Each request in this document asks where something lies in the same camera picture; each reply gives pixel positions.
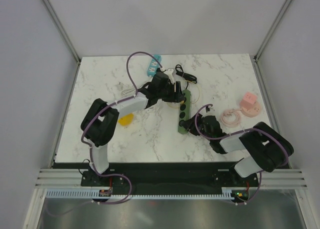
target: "gray floor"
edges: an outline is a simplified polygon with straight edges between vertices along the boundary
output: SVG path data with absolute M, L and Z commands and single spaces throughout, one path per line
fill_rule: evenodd
M 49 199 L 58 214 L 85 202 Z M 260 191 L 248 205 L 217 200 L 131 200 L 87 204 L 64 216 L 43 215 L 44 229 L 304 229 L 293 192 Z

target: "power strip outlet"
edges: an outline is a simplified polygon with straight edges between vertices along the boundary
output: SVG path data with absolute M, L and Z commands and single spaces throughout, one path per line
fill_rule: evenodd
M 153 56 L 158 60 L 158 62 L 161 63 L 162 58 L 160 55 L 153 55 Z M 153 77 L 157 73 L 158 67 L 159 67 L 158 63 L 156 62 L 155 59 L 152 58 L 150 65 L 148 67 L 148 71 L 146 72 L 148 77 Z
M 183 126 L 180 126 L 180 122 L 190 119 L 191 92 L 188 89 L 185 89 L 182 91 L 182 94 L 184 96 L 184 102 L 180 104 L 179 108 L 178 133 L 186 134 L 188 131 Z

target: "beige cord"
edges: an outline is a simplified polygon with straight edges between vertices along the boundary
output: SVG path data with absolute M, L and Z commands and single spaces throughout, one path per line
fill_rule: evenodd
M 199 101 L 200 95 L 201 95 L 201 88 L 200 88 L 200 86 L 199 86 L 198 84 L 192 82 L 192 81 L 189 81 L 189 80 L 180 80 L 179 82 L 188 82 L 188 83 L 192 83 L 192 84 L 196 85 L 196 87 L 198 88 L 199 96 L 198 96 L 198 98 L 197 98 L 195 101 L 192 101 L 191 104 L 197 103 L 197 102 Z M 178 106 L 178 107 L 174 107 L 174 106 L 170 105 L 169 102 L 167 102 L 167 104 L 168 104 L 168 106 L 171 107 L 171 108 L 175 108 L 175 109 L 179 108 L 179 106 Z
M 224 110 L 223 113 L 221 114 L 221 122 L 228 128 L 235 128 L 237 127 L 240 122 L 241 122 L 241 114 L 240 112 L 241 109 L 227 109 Z M 230 117 L 232 114 L 235 115 L 235 120 L 234 121 L 228 121 L 226 118 Z

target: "white marble tabletop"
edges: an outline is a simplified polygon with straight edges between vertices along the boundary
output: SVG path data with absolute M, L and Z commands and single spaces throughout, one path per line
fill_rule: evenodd
M 113 102 L 121 98 L 121 91 L 131 87 L 126 72 L 127 56 L 84 57 L 72 94 L 62 136 L 59 142 L 56 163 L 82 162 L 89 158 L 89 148 L 80 141 L 80 124 L 92 102 L 101 98 Z M 130 73 L 137 85 L 147 77 L 150 57 L 134 56 L 129 63 Z M 181 64 L 186 73 L 198 78 L 201 88 L 200 99 L 192 104 L 192 117 L 204 104 L 214 105 L 217 118 L 225 109 L 239 108 L 239 102 L 246 92 L 258 96 L 262 112 L 253 118 L 242 115 L 241 124 L 235 128 L 221 125 L 226 133 L 254 126 L 258 122 L 270 124 L 261 96 L 254 69 L 248 54 L 208 55 L 163 55 L 162 65 L 174 68 Z M 183 79 L 175 75 L 176 80 Z M 199 91 L 190 84 L 192 101 Z M 166 102 L 134 113 L 128 126 L 117 124 L 112 140 L 108 144 L 110 162 L 220 162 L 237 161 L 248 154 L 235 151 L 225 155 L 215 153 L 209 141 L 192 134 L 177 131 L 179 110 Z

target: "green power strip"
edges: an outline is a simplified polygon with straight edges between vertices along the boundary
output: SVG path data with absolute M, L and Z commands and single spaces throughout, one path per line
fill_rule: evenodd
M 179 125 L 179 122 L 190 119 L 190 108 L 191 108 L 191 92 L 186 89 L 182 91 L 184 95 L 184 102 L 180 104 L 179 108 L 179 121 L 178 121 L 178 133 L 187 134 L 188 131 Z

